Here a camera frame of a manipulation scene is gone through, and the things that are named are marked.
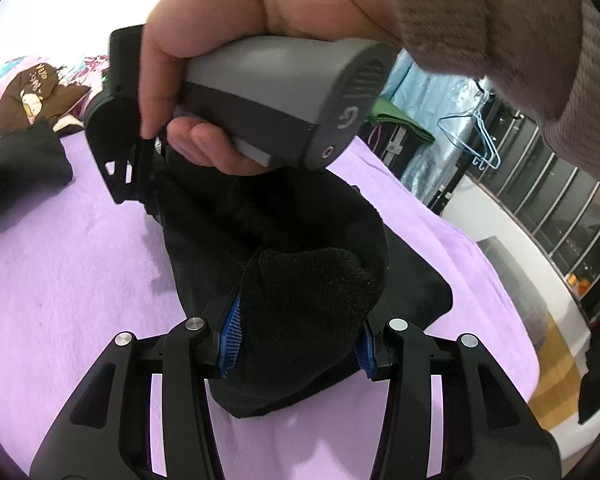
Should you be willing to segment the person's right hand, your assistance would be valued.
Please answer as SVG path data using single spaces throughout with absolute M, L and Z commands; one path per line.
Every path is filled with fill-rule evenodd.
M 401 45 L 390 0 L 160 0 L 149 14 L 140 49 L 140 135 L 166 140 L 195 165 L 233 176 L 265 167 L 235 150 L 218 127 L 172 112 L 190 58 L 242 37 L 273 34 L 323 40 L 366 38 Z

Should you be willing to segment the beige knit sleeve forearm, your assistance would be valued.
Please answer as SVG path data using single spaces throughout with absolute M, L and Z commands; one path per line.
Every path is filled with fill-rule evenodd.
M 600 180 L 600 12 L 591 0 L 391 0 L 431 73 L 488 78 L 546 145 Z

